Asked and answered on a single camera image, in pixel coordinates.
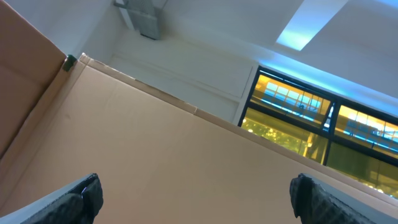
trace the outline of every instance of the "window pane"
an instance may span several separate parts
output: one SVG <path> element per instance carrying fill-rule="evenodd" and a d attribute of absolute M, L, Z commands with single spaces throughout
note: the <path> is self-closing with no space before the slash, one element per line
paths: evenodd
<path fill-rule="evenodd" d="M 326 166 L 398 198 L 398 167 L 332 143 Z"/>
<path fill-rule="evenodd" d="M 264 75 L 259 76 L 251 101 L 319 128 L 330 104 L 319 96 Z"/>
<path fill-rule="evenodd" d="M 346 106 L 338 113 L 335 134 L 398 158 L 398 126 Z"/>
<path fill-rule="evenodd" d="M 311 160 L 323 162 L 328 140 L 321 136 L 250 108 L 242 128 Z"/>

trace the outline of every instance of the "window frame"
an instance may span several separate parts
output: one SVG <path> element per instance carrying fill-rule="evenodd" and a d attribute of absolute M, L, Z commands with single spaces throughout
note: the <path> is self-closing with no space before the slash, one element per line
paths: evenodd
<path fill-rule="evenodd" d="M 306 91 L 307 93 L 322 97 L 326 100 L 330 101 L 329 107 L 326 111 L 326 116 L 324 121 L 322 122 L 322 125 L 320 128 L 312 126 L 311 124 L 308 123 L 304 123 L 303 121 L 300 121 L 298 119 L 295 119 L 294 117 L 291 116 L 287 116 L 285 114 L 280 114 L 277 111 L 274 111 L 272 109 L 266 108 L 265 106 L 261 106 L 257 103 L 253 103 L 250 101 L 254 90 L 256 88 L 256 84 L 259 80 L 260 75 L 264 75 L 266 77 L 269 77 L 271 79 L 274 79 L 278 82 L 290 85 L 294 88 L 298 88 L 302 91 Z M 369 116 L 375 117 L 377 119 L 381 119 L 383 121 L 386 121 L 388 123 L 394 124 L 394 125 L 398 125 L 398 118 L 389 115 L 387 113 L 384 113 L 382 111 L 378 111 L 375 110 L 373 108 L 370 108 L 368 106 L 362 105 L 360 103 L 357 103 L 355 101 L 351 101 L 347 98 L 343 98 L 341 96 L 338 96 L 336 94 L 333 94 L 329 91 L 325 91 L 325 90 L 321 90 L 317 87 L 314 87 L 312 85 L 309 85 L 308 83 L 304 83 L 300 80 L 294 79 L 292 77 L 288 77 L 287 75 L 283 75 L 279 72 L 273 71 L 271 69 L 259 66 L 257 68 L 257 72 L 256 72 L 256 76 L 254 77 L 253 83 L 251 85 L 251 89 L 248 95 L 248 98 L 246 99 L 244 108 L 243 108 L 243 112 L 242 115 L 239 119 L 239 123 L 238 126 L 241 127 L 242 123 L 243 123 L 243 119 L 246 115 L 246 111 L 248 110 L 248 108 L 254 109 L 256 111 L 259 111 L 261 113 L 264 113 L 266 115 L 269 115 L 271 117 L 277 118 L 279 120 L 285 121 L 287 123 L 293 124 L 299 128 L 302 128 L 304 130 L 310 131 L 314 134 L 317 134 L 319 136 L 322 136 L 324 138 L 328 139 L 328 145 L 326 147 L 326 152 L 325 152 L 325 157 L 323 158 L 323 164 L 322 165 L 326 165 L 327 160 L 328 160 L 328 155 L 330 152 L 330 147 L 331 147 L 331 143 L 337 143 L 337 144 L 341 144 L 342 146 L 348 147 L 352 150 L 358 151 L 362 154 L 365 154 L 367 156 L 373 157 L 375 159 L 378 159 L 380 161 L 386 162 L 390 165 L 396 166 L 398 167 L 398 159 L 388 156 L 387 154 L 384 154 L 382 152 L 376 151 L 374 149 L 368 148 L 366 146 L 362 146 L 356 142 L 350 141 L 349 139 L 345 139 L 341 136 L 337 136 L 335 135 L 335 128 L 336 128 L 336 122 L 337 122 L 337 118 L 338 118 L 338 114 L 340 111 L 340 107 L 341 106 L 347 106 L 349 108 L 352 108 L 356 111 L 359 111 L 361 113 L 365 113 Z M 328 115 L 330 113 L 331 107 L 333 106 L 333 112 L 331 114 L 331 118 L 330 118 L 330 127 L 328 131 L 324 131 L 323 130 L 323 125 L 325 124 L 325 122 L 328 119 Z"/>

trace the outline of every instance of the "window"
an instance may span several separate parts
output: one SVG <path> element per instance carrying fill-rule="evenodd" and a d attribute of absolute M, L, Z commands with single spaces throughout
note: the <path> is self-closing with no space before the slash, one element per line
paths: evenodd
<path fill-rule="evenodd" d="M 398 198 L 398 119 L 261 68 L 239 125 Z"/>

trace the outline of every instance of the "brown cardboard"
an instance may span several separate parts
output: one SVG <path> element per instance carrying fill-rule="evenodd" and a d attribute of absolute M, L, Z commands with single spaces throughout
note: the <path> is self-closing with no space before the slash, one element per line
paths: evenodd
<path fill-rule="evenodd" d="M 132 78 L 121 82 L 115 74 L 126 75 L 86 56 L 81 61 L 87 65 L 73 69 L 7 173 L 20 178 L 0 215 L 97 172 L 104 206 L 96 223 L 115 217 L 121 223 L 300 223 L 289 182 L 305 172 L 398 218 L 383 194 L 358 190 L 354 180 L 307 159 L 300 163 L 287 149 L 204 111 L 185 110 L 182 101 L 171 105 L 175 98 L 154 97 L 161 92 L 147 93 L 152 87 Z M 22 173 L 14 172 L 21 166 Z"/>
<path fill-rule="evenodd" d="M 50 85 L 65 55 L 0 1 L 0 156 Z"/>

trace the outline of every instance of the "white ceiling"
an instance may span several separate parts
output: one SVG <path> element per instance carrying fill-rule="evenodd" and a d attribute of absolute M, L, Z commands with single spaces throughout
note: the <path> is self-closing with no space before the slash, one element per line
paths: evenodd
<path fill-rule="evenodd" d="M 302 2 L 168 0 L 164 12 L 190 21 L 190 32 L 196 26 L 206 27 L 214 34 L 270 50 L 398 98 L 398 0 L 349 0 L 301 51 L 296 51 L 276 40 Z M 211 41 L 208 35 L 205 42 Z"/>

